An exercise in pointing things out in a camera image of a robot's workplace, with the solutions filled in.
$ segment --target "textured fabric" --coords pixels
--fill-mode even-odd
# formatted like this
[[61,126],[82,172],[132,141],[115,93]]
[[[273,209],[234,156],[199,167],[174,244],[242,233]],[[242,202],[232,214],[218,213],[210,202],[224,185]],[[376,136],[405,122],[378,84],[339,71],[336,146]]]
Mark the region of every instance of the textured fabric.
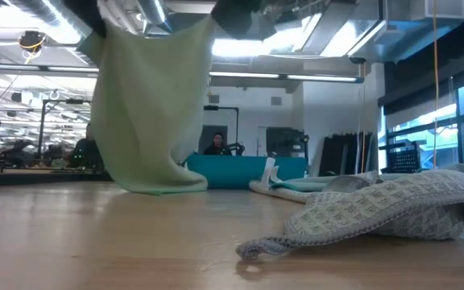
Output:
[[206,190],[206,179],[177,163],[198,147],[214,21],[207,17],[165,39],[107,25],[81,50],[99,64],[91,124],[112,178],[136,193]]
[[[279,197],[299,194],[277,191],[283,190]],[[245,242],[237,253],[248,259],[262,253],[280,255],[365,233],[423,239],[464,236],[464,174],[460,172],[432,170],[352,193],[305,195],[306,206],[286,221],[284,236]]]

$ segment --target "ceiling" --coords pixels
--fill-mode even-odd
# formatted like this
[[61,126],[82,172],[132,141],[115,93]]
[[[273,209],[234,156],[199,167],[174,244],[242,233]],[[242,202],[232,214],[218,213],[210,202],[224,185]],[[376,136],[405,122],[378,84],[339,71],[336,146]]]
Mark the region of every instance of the ceiling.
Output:
[[[53,5],[61,5],[60,0],[50,1]],[[252,28],[247,33],[249,40],[246,42],[231,42],[224,31],[218,31],[218,40],[213,47],[211,70],[359,77],[359,66],[353,64],[346,55],[366,38],[368,41],[351,56],[363,57],[372,62],[397,61],[430,44],[432,41],[430,18],[423,15],[422,18],[416,18],[416,13],[412,12],[413,3],[419,1],[427,0],[387,0],[387,9],[383,0],[265,1],[261,12],[269,22],[278,23],[283,12],[291,12],[296,19],[278,23],[275,27],[277,29],[284,27],[284,30],[280,29],[279,33],[264,41],[259,40],[259,32],[263,25],[263,20],[259,18],[253,19]],[[103,18],[131,33],[143,35],[141,20],[143,16],[139,12],[137,0],[98,0],[98,2]],[[29,64],[93,66],[86,56],[76,51],[77,40],[87,35],[89,30],[79,19],[73,20],[73,15],[69,14],[69,11],[60,10],[62,16],[67,19],[65,22],[67,24],[64,24],[81,37],[70,37],[65,31],[45,25],[40,17],[31,17],[17,6],[7,6],[8,3],[19,3],[19,1],[0,0],[0,64],[24,64],[27,61],[30,53],[25,52],[18,45],[18,39],[25,31],[33,30],[44,31],[48,37],[40,54],[29,59]],[[170,0],[165,4],[169,11],[170,26],[174,31],[179,31],[205,17],[213,8],[214,2]],[[439,20],[439,31],[444,35],[459,25],[463,19]],[[391,26],[376,30],[382,21]],[[168,37],[165,30],[155,26],[148,28],[146,35]],[[28,129],[23,129],[22,122],[29,122],[29,131],[19,133],[36,139],[35,129],[40,120],[40,100],[48,98],[54,92],[60,93],[58,97],[60,100],[76,97],[90,101],[95,77],[96,74],[91,74],[89,77],[75,77],[68,74],[47,76],[40,72],[35,76],[15,76],[0,71],[0,120],[15,121],[14,124],[5,124],[4,130],[20,128],[26,131]],[[9,92],[3,93],[10,84],[12,86]],[[298,84],[298,81],[233,77],[213,77],[211,83],[212,86],[285,88],[289,93],[292,93]],[[12,101],[12,93],[19,91],[32,95],[32,99],[38,102],[33,101],[25,105]],[[57,140],[56,134],[64,134],[67,130],[68,136],[71,137],[66,139],[68,142],[65,142],[65,145],[72,146],[74,140],[85,134],[85,124],[89,121],[89,113],[85,111],[89,111],[89,108],[89,104],[83,106],[57,104],[50,109],[46,116],[47,129],[51,131],[51,134],[46,134],[47,144],[54,143],[55,141],[48,140]],[[76,111],[76,113],[68,114],[66,117],[67,111]]]

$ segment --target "table surface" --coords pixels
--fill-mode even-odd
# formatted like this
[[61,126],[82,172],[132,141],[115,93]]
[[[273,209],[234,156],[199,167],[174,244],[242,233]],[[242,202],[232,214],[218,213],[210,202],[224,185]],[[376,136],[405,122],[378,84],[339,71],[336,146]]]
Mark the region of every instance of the table surface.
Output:
[[301,206],[241,191],[0,187],[0,289],[464,289],[464,239],[363,236],[255,262],[235,254],[281,233]]

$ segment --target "glass window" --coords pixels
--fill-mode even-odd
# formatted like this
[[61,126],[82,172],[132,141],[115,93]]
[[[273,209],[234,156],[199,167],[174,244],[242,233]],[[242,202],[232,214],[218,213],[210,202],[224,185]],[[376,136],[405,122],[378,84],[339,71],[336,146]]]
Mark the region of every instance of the glass window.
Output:
[[414,120],[400,124],[394,127],[393,131],[401,131],[401,130],[413,128],[416,126],[430,124],[434,122],[435,117],[438,118],[438,121],[444,120],[447,118],[454,118],[456,117],[456,108],[457,108],[456,104],[444,106],[443,108],[438,109],[438,111],[423,114]]
[[[420,163],[422,168],[433,167],[434,129],[396,137],[396,142],[416,141],[420,147]],[[439,127],[437,129],[437,167],[457,163],[458,154],[458,125]]]

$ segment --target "white wall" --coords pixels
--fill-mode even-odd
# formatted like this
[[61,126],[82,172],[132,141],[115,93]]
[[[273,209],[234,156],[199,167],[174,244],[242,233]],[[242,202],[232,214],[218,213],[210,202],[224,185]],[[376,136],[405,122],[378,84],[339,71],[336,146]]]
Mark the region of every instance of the white wall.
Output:
[[[277,88],[213,87],[213,95],[220,96],[219,106],[239,108],[238,141],[246,148],[243,155],[256,156],[259,128],[266,126],[292,126],[292,95]],[[281,106],[272,106],[271,97],[282,97]],[[236,116],[233,110],[204,112],[204,125],[228,127],[229,143],[235,141]]]
[[355,133],[359,127],[360,130],[364,127],[366,131],[377,133],[380,116],[377,99],[384,95],[383,65],[372,65],[364,84],[305,82],[303,86],[304,130],[309,135],[309,162],[312,165],[311,174],[317,174],[325,137]]

